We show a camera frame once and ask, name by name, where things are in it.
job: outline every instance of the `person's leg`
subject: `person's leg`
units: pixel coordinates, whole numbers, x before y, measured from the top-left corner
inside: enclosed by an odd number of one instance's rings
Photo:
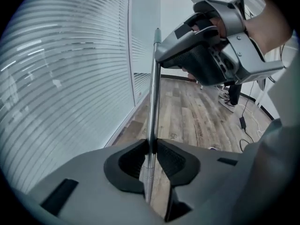
[[[232,105],[237,105],[240,98],[240,90],[242,89],[242,84],[231,85],[228,90],[229,100]]]

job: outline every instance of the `metal rod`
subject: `metal rod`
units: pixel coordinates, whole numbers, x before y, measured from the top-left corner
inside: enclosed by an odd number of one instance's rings
[[[155,61],[155,51],[161,42],[160,29],[156,29],[153,47],[152,72],[150,81],[150,106],[148,113],[148,125],[146,140],[149,144],[149,153],[143,166],[143,182],[145,186],[145,199],[151,201],[152,187],[154,180],[154,169],[156,160],[156,140],[158,137],[158,114],[160,96],[160,65]]]

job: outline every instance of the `sneaker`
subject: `sneaker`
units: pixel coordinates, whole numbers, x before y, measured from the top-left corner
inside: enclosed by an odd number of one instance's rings
[[[234,112],[235,109],[235,105],[232,105],[229,101],[229,99],[220,99],[219,103],[222,104],[225,108],[227,108],[229,111],[231,111],[232,113]]]
[[[227,92],[222,92],[219,94],[219,97],[224,99],[224,100],[228,100],[229,99],[229,94]]]

